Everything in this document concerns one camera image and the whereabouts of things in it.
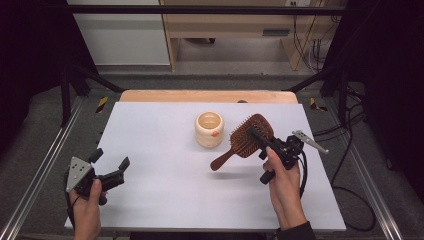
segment wooden cabinet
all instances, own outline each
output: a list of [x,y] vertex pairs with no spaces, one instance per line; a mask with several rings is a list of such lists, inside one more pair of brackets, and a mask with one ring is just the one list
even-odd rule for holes
[[[341,6],[343,0],[311,0],[309,6]],[[162,5],[274,6],[284,7],[286,0],[160,0]],[[294,16],[284,15],[163,15],[170,62],[175,69],[181,38],[280,38],[293,70],[302,63],[311,39],[331,38],[337,25],[330,16],[297,16],[296,33],[303,51],[294,45]]]

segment white tabletop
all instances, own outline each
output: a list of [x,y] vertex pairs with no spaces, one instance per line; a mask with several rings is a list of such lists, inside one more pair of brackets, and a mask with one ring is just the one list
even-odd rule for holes
[[[215,111],[225,121],[223,142],[200,146],[194,135],[198,114]],[[109,191],[101,207],[104,228],[132,231],[273,231],[278,221],[257,151],[231,157],[218,171],[210,163],[230,149],[231,132],[260,113],[274,136],[285,141],[294,130],[312,137],[303,106],[263,103],[117,102],[99,143],[96,174],[117,170],[125,157],[125,183]],[[318,151],[303,149],[308,181],[302,204],[316,231],[346,230]],[[69,219],[65,227],[72,227]]]

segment wooden paddle brush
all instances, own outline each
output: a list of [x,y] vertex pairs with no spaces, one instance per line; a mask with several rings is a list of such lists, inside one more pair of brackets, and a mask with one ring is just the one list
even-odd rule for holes
[[259,142],[250,134],[249,129],[252,127],[267,140],[274,136],[271,125],[261,114],[250,116],[231,133],[231,148],[211,163],[213,171],[218,170],[234,154],[247,158],[260,148]]

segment table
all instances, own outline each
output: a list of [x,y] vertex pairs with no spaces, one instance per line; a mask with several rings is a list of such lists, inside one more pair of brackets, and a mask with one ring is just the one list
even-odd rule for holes
[[[249,103],[236,103],[239,100]],[[194,119],[202,111],[217,111],[230,133],[246,116],[258,112],[282,140],[297,127],[312,136],[303,107],[296,103],[293,93],[272,91],[124,92],[99,143],[104,155],[95,169],[97,174],[107,174],[126,156],[131,165],[125,183],[110,190],[108,203],[101,207],[102,227],[122,231],[275,230],[278,221],[269,190],[259,181],[263,173],[259,151],[246,159],[233,156],[213,172],[209,164],[229,150],[229,134],[218,147],[205,149],[195,142]],[[304,151],[309,175],[302,204],[307,218],[316,231],[345,230],[318,151],[307,145]],[[69,220],[65,226],[71,227]]]

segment person's left hand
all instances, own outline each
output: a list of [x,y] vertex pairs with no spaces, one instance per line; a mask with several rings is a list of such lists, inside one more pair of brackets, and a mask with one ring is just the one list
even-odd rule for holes
[[102,183],[99,179],[93,181],[90,197],[85,200],[73,189],[69,198],[73,205],[75,220],[75,240],[97,239],[100,234],[99,197],[102,194]]

